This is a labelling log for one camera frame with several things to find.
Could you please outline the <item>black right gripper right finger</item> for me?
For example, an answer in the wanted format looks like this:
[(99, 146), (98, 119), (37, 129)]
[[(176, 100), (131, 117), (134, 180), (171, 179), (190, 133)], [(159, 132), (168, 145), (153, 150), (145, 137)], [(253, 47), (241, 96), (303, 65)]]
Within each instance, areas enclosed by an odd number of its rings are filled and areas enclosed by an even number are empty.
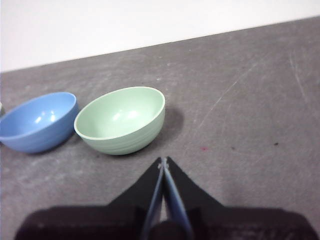
[(166, 170), (196, 240), (317, 239), (302, 214), (281, 208), (226, 206), (193, 182), (170, 157)]

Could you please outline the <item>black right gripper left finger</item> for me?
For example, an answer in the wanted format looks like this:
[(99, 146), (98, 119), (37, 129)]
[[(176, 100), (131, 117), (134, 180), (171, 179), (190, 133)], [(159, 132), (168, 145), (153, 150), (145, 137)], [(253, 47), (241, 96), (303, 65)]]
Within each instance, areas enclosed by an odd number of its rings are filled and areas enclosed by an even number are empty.
[(138, 180), (107, 205), (67, 205), (29, 214), (16, 240), (139, 239), (160, 174), (157, 158)]

